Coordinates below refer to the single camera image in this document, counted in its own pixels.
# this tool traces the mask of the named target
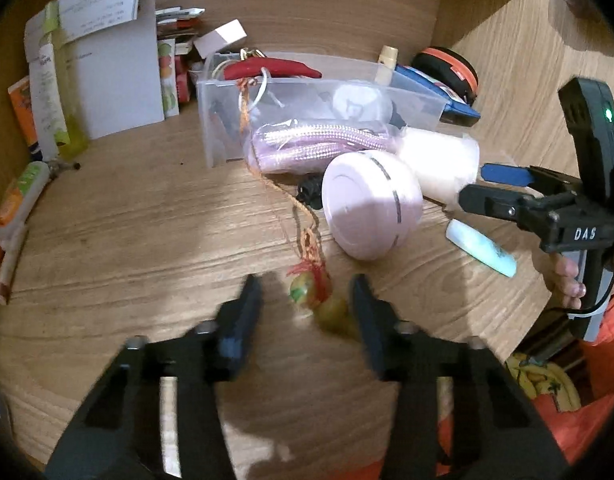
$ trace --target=human hand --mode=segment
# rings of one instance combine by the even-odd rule
[[[534,258],[536,268],[553,293],[552,300],[564,308],[581,308],[581,298],[586,294],[582,283],[576,281],[578,265],[562,254],[542,254]],[[614,283],[611,294],[614,294]]]

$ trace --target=screw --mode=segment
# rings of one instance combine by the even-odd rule
[[[198,334],[210,334],[216,332],[218,330],[218,323],[216,323],[213,319],[206,319],[201,321],[196,325],[194,331]]]
[[[399,321],[394,328],[401,335],[414,335],[418,332],[418,327],[411,321]]]
[[[149,342],[149,339],[146,338],[144,335],[135,335],[133,337],[130,337],[127,341],[125,341],[125,348],[127,348],[128,350],[140,350],[148,342]]]
[[[467,343],[467,345],[469,345],[469,348],[471,348],[472,350],[484,350],[485,348],[487,348],[487,343],[485,343],[477,335],[468,337],[465,340],[465,343]]]

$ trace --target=orange book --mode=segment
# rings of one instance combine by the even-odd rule
[[[38,137],[36,136],[36,128],[34,127],[34,116],[31,113],[30,77],[25,76],[14,83],[7,89],[7,93],[10,95],[14,113],[30,150],[32,160],[43,160],[43,154],[40,152]]]

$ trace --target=red chili pepper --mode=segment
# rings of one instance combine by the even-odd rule
[[[233,81],[244,77],[262,75],[262,68],[269,70],[272,77],[307,76],[320,79],[322,73],[309,68],[305,63],[291,59],[277,59],[275,57],[250,57],[245,61],[233,63],[225,68],[225,80]]]

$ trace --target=small white eraser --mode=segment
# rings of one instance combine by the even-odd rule
[[[247,38],[247,34],[244,28],[242,28],[241,22],[233,20],[201,36],[194,41],[194,46],[200,54],[200,57],[206,59],[210,54],[220,52],[228,46],[244,40],[244,38]]]

